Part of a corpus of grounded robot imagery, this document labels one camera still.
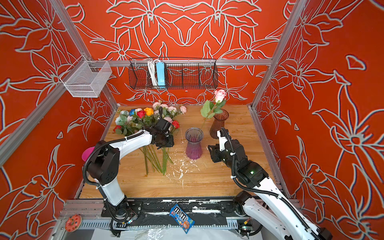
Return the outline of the small red rose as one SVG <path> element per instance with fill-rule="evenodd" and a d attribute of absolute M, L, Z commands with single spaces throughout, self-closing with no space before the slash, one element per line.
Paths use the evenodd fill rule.
<path fill-rule="evenodd" d="M 172 125 L 170 126 L 170 135 L 173 136 L 175 130 L 180 128 L 180 124 L 176 120 L 172 120 Z M 167 172 L 168 163 L 173 163 L 172 158 L 169 155 L 170 147 L 163 149 L 163 175 Z"/>

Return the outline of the purple glass vase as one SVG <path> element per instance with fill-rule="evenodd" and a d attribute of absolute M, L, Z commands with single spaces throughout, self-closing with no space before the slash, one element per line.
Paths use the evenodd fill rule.
<path fill-rule="evenodd" d="M 204 138 L 204 133 L 199 128 L 189 128 L 185 133 L 185 138 L 187 140 L 186 155 L 191 160 L 199 159 L 202 154 L 202 140 Z"/>

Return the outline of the pink rose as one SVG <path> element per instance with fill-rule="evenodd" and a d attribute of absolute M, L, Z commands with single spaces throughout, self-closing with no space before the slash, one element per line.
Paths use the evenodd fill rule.
<path fill-rule="evenodd" d="M 214 100 L 207 100 L 201 108 L 200 112 L 204 118 L 201 129 L 203 129 L 207 120 L 213 118 L 215 115 L 223 113 L 222 107 L 226 104 L 225 98 L 227 93 L 224 90 L 215 90 L 214 95 Z"/>

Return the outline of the orange yellow rose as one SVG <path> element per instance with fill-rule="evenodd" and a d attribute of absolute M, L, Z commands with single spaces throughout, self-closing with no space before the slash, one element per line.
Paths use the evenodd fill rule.
<path fill-rule="evenodd" d="M 154 110 L 152 108 L 145 108 L 144 112 L 145 115 L 143 118 L 143 123 L 145 129 L 147 129 L 155 124 L 156 119 L 154 117 Z M 146 174 L 149 174 L 149 166 L 152 166 L 153 172 L 157 171 L 161 173 L 162 167 L 160 165 L 159 158 L 155 153 L 154 147 L 152 145 L 143 147 L 143 154 L 145 157 Z"/>

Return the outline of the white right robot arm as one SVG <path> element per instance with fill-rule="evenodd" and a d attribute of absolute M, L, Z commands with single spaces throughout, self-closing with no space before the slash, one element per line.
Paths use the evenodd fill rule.
<path fill-rule="evenodd" d="M 241 213 L 255 219 L 279 240 L 331 240 L 333 235 L 320 228 L 277 188 L 268 173 L 250 161 L 244 147 L 232 139 L 228 130 L 217 132 L 219 143 L 209 145 L 214 163 L 223 162 L 231 169 L 231 178 L 242 189 L 234 198 Z"/>

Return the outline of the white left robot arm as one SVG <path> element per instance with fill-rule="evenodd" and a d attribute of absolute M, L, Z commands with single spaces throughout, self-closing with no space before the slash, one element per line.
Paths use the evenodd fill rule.
<path fill-rule="evenodd" d="M 127 197 L 117 180 L 120 160 L 148 145 L 156 145 L 159 149 L 173 147 L 171 128 L 170 122 L 160 118 L 153 127 L 145 127 L 122 139 L 98 142 L 83 166 L 84 182 L 99 190 L 106 207 L 115 211 L 127 209 Z"/>

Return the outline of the brown glass vase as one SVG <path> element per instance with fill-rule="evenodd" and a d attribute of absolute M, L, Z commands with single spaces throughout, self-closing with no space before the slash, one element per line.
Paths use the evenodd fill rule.
<path fill-rule="evenodd" d="M 210 128 L 210 136 L 213 139 L 218 139 L 217 131 L 225 126 L 225 121 L 229 118 L 229 113 L 222 109 L 222 112 L 214 115 L 214 121 Z"/>

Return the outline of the blue and white flowers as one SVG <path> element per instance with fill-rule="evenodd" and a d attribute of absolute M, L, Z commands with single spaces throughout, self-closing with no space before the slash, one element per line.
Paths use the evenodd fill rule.
<path fill-rule="evenodd" d="M 136 127 L 138 124 L 135 122 L 136 120 L 136 109 L 131 110 L 121 110 L 119 111 L 119 115 L 115 120 L 117 126 L 130 128 Z"/>

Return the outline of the pink carnation spray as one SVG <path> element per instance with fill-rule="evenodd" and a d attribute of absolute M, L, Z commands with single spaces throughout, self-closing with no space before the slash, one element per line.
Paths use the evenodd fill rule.
<path fill-rule="evenodd" d="M 179 105 L 178 107 L 175 106 L 168 106 L 167 104 L 162 104 L 160 102 L 155 102 L 153 104 L 153 110 L 154 110 L 154 117 L 155 117 L 155 123 L 158 121 L 158 119 L 162 118 L 166 121 L 170 122 L 172 125 L 172 120 L 175 120 L 175 117 L 178 115 L 184 115 L 187 112 L 187 108 L 183 105 Z"/>

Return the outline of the large red rose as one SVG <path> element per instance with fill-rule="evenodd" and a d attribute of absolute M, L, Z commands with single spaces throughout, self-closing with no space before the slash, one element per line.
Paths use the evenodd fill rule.
<path fill-rule="evenodd" d="M 143 127 L 142 129 L 145 130 L 146 129 L 146 126 L 145 126 L 145 122 L 144 122 L 144 117 L 146 115 L 145 111 L 140 109 L 137 111 L 137 115 L 138 115 L 138 118 L 139 120 L 142 122 L 143 124 Z M 148 166 L 148 151 L 147 151 L 147 147 L 142 147 L 142 152 L 144 154 L 144 157 L 145 157 L 145 167 L 146 167 L 146 176 L 149 174 L 149 166 Z"/>

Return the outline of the dark red flower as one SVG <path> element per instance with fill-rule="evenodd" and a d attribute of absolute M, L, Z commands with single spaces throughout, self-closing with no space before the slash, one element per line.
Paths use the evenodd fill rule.
<path fill-rule="evenodd" d="M 116 127 L 113 129 L 113 132 L 114 133 L 118 133 L 118 134 L 121 134 L 121 132 L 122 132 L 122 126 L 120 126 L 120 125 L 116 125 Z"/>

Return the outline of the light blue box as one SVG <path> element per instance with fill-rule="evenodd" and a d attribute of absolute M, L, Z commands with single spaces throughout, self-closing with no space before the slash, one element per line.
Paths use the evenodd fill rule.
<path fill-rule="evenodd" d="M 156 69 L 157 69 L 158 86 L 160 88 L 165 88 L 166 87 L 165 64 L 163 62 L 157 62 Z"/>

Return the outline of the blue candy bag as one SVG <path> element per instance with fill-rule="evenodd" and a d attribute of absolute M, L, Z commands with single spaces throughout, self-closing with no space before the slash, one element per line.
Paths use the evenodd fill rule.
<path fill-rule="evenodd" d="M 195 225 L 195 221 L 190 218 L 178 204 L 175 204 L 171 208 L 169 216 L 177 222 L 177 224 L 183 229 L 186 234 Z"/>

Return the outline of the white mesh basket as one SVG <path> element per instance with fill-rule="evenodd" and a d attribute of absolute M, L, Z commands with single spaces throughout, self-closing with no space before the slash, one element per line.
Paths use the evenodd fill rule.
<path fill-rule="evenodd" d="M 74 98 L 97 98 L 111 75 L 109 62 L 88 61 L 80 56 L 59 80 Z"/>

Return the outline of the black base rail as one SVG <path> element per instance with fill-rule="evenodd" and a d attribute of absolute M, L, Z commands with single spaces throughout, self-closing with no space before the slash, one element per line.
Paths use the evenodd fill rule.
<path fill-rule="evenodd" d="M 175 227 L 179 224 L 171 219 L 171 209 L 178 205 L 195 223 L 194 228 L 228 229 L 255 232 L 261 224 L 247 216 L 235 203 L 233 197 L 206 198 L 128 198 L 125 211 L 119 210 L 117 219 L 128 216 L 123 223 L 114 223 L 117 229 L 129 227 Z"/>

